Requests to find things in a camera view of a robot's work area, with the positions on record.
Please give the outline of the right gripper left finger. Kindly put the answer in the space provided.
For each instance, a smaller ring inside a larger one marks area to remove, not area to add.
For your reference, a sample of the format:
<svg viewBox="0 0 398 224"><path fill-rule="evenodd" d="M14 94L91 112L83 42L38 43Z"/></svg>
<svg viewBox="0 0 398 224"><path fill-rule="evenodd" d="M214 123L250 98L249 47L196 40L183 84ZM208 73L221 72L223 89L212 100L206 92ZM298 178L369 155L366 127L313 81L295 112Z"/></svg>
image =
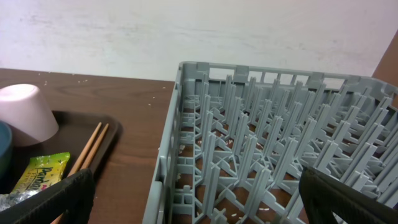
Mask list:
<svg viewBox="0 0 398 224"><path fill-rule="evenodd" d="M83 169L1 212L1 223L88 223L95 196L95 180Z"/></svg>

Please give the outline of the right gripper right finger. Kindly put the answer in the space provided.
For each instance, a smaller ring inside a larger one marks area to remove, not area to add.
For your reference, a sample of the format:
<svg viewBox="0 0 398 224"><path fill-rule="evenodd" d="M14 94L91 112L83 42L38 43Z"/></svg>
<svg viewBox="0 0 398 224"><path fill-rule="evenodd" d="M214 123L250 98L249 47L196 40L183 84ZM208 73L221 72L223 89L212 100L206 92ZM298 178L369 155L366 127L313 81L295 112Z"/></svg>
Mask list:
<svg viewBox="0 0 398 224"><path fill-rule="evenodd" d="M389 208L312 167L303 169L299 193L310 224L397 223L397 210Z"/></svg>

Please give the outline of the green snack wrapper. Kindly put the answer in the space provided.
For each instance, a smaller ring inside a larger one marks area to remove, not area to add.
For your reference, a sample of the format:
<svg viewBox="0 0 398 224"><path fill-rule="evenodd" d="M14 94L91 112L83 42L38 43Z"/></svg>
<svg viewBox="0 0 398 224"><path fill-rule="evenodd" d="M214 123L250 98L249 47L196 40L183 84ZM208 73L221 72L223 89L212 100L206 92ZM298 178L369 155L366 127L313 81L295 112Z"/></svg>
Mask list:
<svg viewBox="0 0 398 224"><path fill-rule="evenodd" d="M60 182L69 159L69 152L30 158L28 166L12 193L41 191Z"/></svg>

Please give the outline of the dark blue plate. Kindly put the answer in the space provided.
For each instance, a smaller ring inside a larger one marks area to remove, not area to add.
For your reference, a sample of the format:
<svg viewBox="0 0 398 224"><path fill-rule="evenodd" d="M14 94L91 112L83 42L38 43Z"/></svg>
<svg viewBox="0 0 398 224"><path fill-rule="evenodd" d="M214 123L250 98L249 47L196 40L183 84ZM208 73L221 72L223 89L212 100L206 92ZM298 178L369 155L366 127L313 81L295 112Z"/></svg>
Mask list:
<svg viewBox="0 0 398 224"><path fill-rule="evenodd" d="M0 153L1 153L1 178L6 174L12 157L12 131L8 124L1 121L1 142L0 142Z"/></svg>

